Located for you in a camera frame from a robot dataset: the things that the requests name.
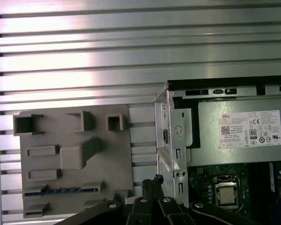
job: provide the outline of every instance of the blue connector strip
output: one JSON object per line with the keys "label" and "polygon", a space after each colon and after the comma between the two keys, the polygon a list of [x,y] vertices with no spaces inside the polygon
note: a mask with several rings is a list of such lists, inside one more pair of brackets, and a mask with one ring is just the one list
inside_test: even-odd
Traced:
{"label": "blue connector strip", "polygon": [[35,192],[35,193],[26,193],[25,196],[73,194],[73,193],[97,192],[97,191],[98,191],[97,188],[82,189],[81,187],[70,187],[70,188],[47,189],[42,192]]}

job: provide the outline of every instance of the barcode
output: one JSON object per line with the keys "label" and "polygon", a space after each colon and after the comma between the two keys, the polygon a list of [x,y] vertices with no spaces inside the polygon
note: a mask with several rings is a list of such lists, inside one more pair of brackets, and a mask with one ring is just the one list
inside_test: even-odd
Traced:
{"label": "barcode", "polygon": [[222,135],[229,135],[230,134],[230,126],[223,126],[222,129]]}

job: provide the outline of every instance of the metal screw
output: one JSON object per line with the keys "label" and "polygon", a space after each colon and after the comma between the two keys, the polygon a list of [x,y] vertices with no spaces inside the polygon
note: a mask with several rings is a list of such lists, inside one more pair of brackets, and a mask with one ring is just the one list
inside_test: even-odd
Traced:
{"label": "metal screw", "polygon": [[112,204],[110,204],[108,207],[109,207],[109,208],[116,208],[116,207],[117,207],[117,205],[116,205],[116,204],[114,204],[114,203],[112,203]]}
{"label": "metal screw", "polygon": [[195,207],[197,207],[197,208],[203,208],[204,205],[203,205],[202,203],[196,203],[196,204],[195,204]]}
{"label": "metal screw", "polygon": [[166,203],[170,203],[172,200],[170,198],[164,198],[163,201]]}

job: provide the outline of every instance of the ce mark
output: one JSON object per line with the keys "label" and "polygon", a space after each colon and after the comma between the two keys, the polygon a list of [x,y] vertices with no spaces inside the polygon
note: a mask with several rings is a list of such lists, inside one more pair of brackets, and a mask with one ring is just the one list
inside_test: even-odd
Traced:
{"label": "ce mark", "polygon": [[258,119],[258,120],[253,120],[253,124],[260,124],[260,123],[259,123],[259,120],[260,120],[260,119]]}

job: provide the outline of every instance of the power supply label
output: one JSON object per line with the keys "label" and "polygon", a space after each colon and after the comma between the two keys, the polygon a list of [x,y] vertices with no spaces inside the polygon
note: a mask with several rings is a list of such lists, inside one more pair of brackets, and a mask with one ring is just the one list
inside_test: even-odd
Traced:
{"label": "power supply label", "polygon": [[219,130],[221,149],[281,145],[280,111],[222,114]]}

